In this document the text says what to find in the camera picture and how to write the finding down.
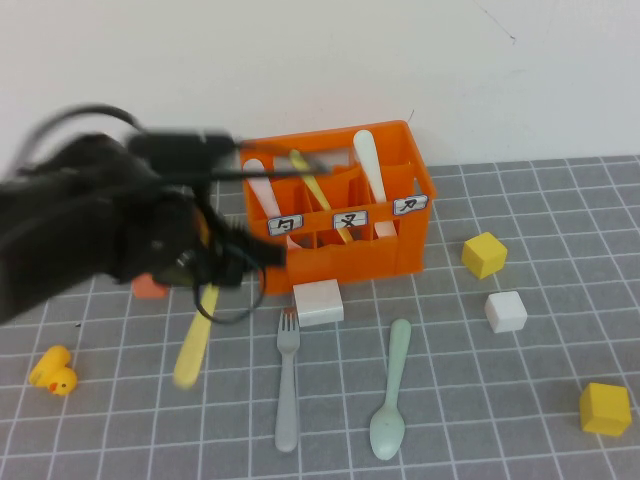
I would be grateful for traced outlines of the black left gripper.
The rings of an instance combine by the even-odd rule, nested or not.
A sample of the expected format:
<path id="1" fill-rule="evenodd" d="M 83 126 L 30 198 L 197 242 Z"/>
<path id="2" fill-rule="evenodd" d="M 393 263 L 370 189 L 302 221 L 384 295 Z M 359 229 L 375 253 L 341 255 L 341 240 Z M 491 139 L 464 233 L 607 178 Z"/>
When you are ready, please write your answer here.
<path id="1" fill-rule="evenodd" d="M 286 247 L 255 237 L 237 225 L 212 230 L 212 270 L 202 241 L 202 215 L 191 197 L 162 193 L 125 210 L 115 237 L 112 276 L 129 282 L 149 274 L 155 283 L 192 288 L 212 278 L 239 286 L 246 274 L 286 266 Z"/>

